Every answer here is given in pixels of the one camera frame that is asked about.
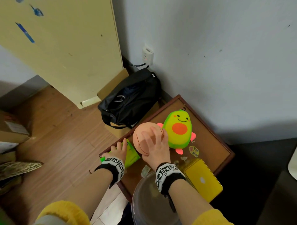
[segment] wooden table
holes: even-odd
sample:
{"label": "wooden table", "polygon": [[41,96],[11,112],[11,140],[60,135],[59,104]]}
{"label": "wooden table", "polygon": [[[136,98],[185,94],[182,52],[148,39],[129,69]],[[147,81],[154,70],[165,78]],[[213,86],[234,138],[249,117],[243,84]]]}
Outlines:
{"label": "wooden table", "polygon": [[[181,156],[187,156],[188,159],[195,158],[189,151],[189,146],[194,145],[199,150],[199,158],[201,158],[210,170],[217,175],[235,156],[234,152],[221,140],[219,136],[217,136],[210,127],[201,119],[201,117],[186,103],[186,101],[180,96],[176,96],[163,107],[161,107],[156,113],[143,121],[145,122],[153,122],[153,123],[164,123],[167,116],[176,110],[180,110],[186,108],[186,112],[190,115],[192,122],[192,131],[197,135],[194,143],[189,143],[189,145],[184,148],[184,154],[179,155],[175,152],[174,149],[170,149],[170,158],[173,163],[175,160],[179,160],[180,165],[184,163],[181,160]],[[124,138],[128,138],[128,140],[133,144],[133,132],[136,129],[135,126],[129,133],[124,135],[118,141],[122,142]],[[110,151],[110,147],[105,149],[99,156],[105,152]],[[140,158],[137,162],[131,165],[126,174],[123,176],[120,182],[118,182],[118,186],[127,198],[127,200],[131,203],[132,195],[134,190],[142,179],[141,171],[146,163]]]}

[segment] blue paint mark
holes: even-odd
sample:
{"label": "blue paint mark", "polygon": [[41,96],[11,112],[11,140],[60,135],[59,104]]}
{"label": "blue paint mark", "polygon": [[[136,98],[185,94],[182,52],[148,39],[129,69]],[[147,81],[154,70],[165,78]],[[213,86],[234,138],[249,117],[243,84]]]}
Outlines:
{"label": "blue paint mark", "polygon": [[22,32],[26,35],[26,37],[30,40],[30,42],[35,43],[33,38],[30,36],[30,34],[28,34],[26,29],[20,23],[15,23],[15,24],[22,30]]}
{"label": "blue paint mark", "polygon": [[42,13],[42,11],[40,9],[38,9],[38,8],[35,9],[32,5],[30,5],[30,6],[34,10],[34,14],[36,16],[43,16],[43,13]]}

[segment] cabinet door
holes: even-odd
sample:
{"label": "cabinet door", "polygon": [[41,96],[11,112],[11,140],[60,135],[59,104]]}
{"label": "cabinet door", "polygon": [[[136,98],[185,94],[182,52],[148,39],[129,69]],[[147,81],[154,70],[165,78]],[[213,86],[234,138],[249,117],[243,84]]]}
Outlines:
{"label": "cabinet door", "polygon": [[110,0],[2,0],[0,18],[0,45],[80,108],[123,68]]}

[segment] black backpack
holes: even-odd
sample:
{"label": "black backpack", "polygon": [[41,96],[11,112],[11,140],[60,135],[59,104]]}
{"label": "black backpack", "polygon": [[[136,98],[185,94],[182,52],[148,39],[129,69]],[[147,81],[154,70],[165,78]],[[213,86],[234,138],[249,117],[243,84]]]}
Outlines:
{"label": "black backpack", "polygon": [[102,120],[115,129],[134,127],[152,108],[161,95],[161,84],[156,74],[141,69],[122,80],[98,105]]}

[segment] orange circle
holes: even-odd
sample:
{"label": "orange circle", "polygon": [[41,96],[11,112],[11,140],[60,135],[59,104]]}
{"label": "orange circle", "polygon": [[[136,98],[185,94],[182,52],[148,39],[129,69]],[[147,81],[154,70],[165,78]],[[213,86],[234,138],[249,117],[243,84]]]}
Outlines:
{"label": "orange circle", "polygon": [[175,123],[172,126],[172,130],[176,134],[183,135],[183,134],[185,134],[188,131],[188,128],[183,123]]}

